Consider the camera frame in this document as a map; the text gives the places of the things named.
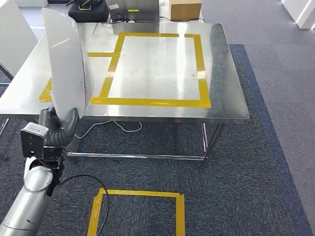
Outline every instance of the white wall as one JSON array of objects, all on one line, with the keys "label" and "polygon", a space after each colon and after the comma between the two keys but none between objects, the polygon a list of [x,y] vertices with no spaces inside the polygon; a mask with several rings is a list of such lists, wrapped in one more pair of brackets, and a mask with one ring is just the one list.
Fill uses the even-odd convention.
[{"label": "white wall", "polygon": [[315,24],[315,0],[282,0],[283,6],[301,29]]}]

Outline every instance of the floor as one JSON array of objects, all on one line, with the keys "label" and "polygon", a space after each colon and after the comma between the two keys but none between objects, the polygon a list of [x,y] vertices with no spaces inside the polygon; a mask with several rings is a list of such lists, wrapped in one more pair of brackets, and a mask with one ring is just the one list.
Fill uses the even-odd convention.
[{"label": "floor", "polygon": [[[37,38],[44,33],[40,9],[22,11]],[[245,44],[315,232],[315,30],[300,30],[278,0],[204,0],[202,14],[223,24],[229,43]]]},{"label": "floor", "polygon": [[[244,45],[230,48],[251,118],[244,125],[225,128],[203,168],[194,161],[81,157],[76,164],[66,161],[60,181],[93,175],[111,190],[132,191],[129,196],[116,191],[110,196],[108,221],[100,236],[182,236],[184,230],[189,236],[313,236]],[[11,119],[1,138],[0,153],[5,153],[6,159],[0,159],[0,189],[8,190],[0,194],[0,222],[21,187],[25,159],[20,158],[20,130],[26,124]],[[94,121],[82,120],[76,133],[83,135],[92,124]],[[126,130],[139,128],[137,122],[119,124]],[[211,137],[215,126],[206,128]],[[126,133],[111,122],[97,126],[85,138],[73,139],[66,149],[202,155],[202,142],[197,123],[144,122],[141,130]],[[57,187],[38,236],[95,235],[91,232],[97,221],[89,224],[89,219],[98,215],[91,206],[99,187],[93,179],[81,177]],[[179,198],[161,194],[134,196],[134,190],[181,193],[184,201],[181,205]],[[103,201],[93,204],[100,207],[98,225],[108,209],[107,199],[103,196]]]}]

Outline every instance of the yellow tape square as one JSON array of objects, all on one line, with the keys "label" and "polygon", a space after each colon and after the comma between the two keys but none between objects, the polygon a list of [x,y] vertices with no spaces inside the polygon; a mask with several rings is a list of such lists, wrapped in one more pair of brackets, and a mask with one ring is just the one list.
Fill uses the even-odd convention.
[{"label": "yellow tape square", "polygon": [[[108,97],[114,79],[116,69],[120,57],[125,37],[179,37],[178,33],[119,33],[113,52],[88,53],[88,57],[110,57],[111,62],[98,97],[92,97],[91,103],[94,105],[130,105],[130,106],[162,106],[162,107],[201,107],[211,108],[208,87],[205,77],[202,41],[199,34],[184,34],[186,38],[193,38],[195,46],[196,64],[197,66],[199,100],[178,100],[178,99],[143,99],[143,98],[113,98]],[[48,81],[44,91],[39,96],[41,102],[51,102],[51,79]]]},{"label": "yellow tape square", "polygon": [[[171,192],[153,192],[153,191],[137,191],[137,190],[107,190],[110,195],[131,195],[131,196],[147,196],[147,197],[166,197],[175,198],[176,200],[176,236],[185,235],[185,206],[184,195],[180,193]],[[100,218],[100,211],[102,205],[103,195],[106,194],[103,188],[94,198],[88,236],[96,236]]]}]

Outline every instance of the blue carpet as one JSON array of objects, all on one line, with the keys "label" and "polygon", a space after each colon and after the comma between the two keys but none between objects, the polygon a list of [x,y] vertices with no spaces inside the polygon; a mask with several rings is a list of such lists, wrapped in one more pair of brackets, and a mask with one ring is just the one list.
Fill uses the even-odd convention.
[{"label": "blue carpet", "polygon": [[[244,125],[229,125],[208,165],[172,160],[78,158],[63,178],[92,174],[110,189],[170,191],[184,194],[187,235],[313,235],[243,45],[230,45],[250,113]],[[24,160],[19,130],[11,120],[0,150],[0,220],[22,186]],[[81,121],[77,134],[93,122]],[[137,123],[121,122],[126,129]],[[208,125],[208,135],[214,127]],[[79,152],[200,155],[199,124],[144,123],[124,133],[113,123],[96,127],[69,147]],[[39,235],[86,235],[93,196],[99,186],[76,179],[57,189]],[[100,224],[105,212],[103,202]],[[102,235],[174,235],[174,199],[111,196]]]}]

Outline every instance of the table top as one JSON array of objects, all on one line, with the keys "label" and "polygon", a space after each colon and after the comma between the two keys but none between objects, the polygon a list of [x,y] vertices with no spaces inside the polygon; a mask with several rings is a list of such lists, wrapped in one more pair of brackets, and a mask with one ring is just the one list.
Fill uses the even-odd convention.
[{"label": "table top", "polygon": [[[244,123],[249,111],[221,24],[82,24],[94,81],[90,120]],[[0,117],[50,104],[45,36],[0,98]]]}]

